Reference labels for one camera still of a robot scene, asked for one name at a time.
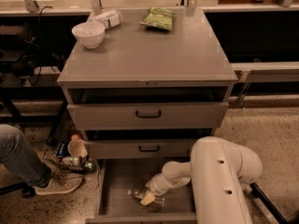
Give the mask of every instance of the sneaker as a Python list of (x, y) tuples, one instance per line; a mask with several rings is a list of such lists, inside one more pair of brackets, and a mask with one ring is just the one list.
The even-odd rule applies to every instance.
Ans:
[(37, 195), (66, 194), (75, 190), (82, 182), (79, 174), (59, 173), (53, 174), (52, 179), (45, 188), (36, 187)]

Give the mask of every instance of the person's leg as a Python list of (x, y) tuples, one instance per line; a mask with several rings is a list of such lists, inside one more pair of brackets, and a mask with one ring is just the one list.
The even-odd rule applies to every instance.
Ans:
[(30, 186), (45, 187), (51, 169), (41, 162), (25, 135), (18, 129), (0, 125), (0, 162)]

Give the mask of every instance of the snack bag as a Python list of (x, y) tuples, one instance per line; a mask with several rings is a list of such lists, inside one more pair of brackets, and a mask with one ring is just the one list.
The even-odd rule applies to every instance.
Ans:
[(173, 11), (166, 8), (151, 7), (148, 17), (141, 21), (140, 24), (171, 31), (174, 15), (175, 13)]

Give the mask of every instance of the drawer handle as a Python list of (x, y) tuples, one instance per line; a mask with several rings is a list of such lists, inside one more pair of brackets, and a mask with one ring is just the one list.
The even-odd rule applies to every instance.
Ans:
[(141, 119), (157, 119), (162, 115), (162, 111), (158, 110), (156, 112), (141, 112), (136, 110), (136, 116)]
[(139, 151), (140, 152), (158, 152), (160, 150), (160, 146), (157, 146), (155, 148), (143, 148), (142, 146), (139, 146)]

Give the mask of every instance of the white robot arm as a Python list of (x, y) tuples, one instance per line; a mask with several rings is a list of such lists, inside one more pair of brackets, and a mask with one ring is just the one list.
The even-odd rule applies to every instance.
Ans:
[(205, 137), (194, 144), (189, 162), (164, 165), (147, 183), (140, 203), (147, 205), (192, 180), (197, 223), (252, 224), (240, 183), (255, 182), (262, 169), (260, 158), (249, 148)]

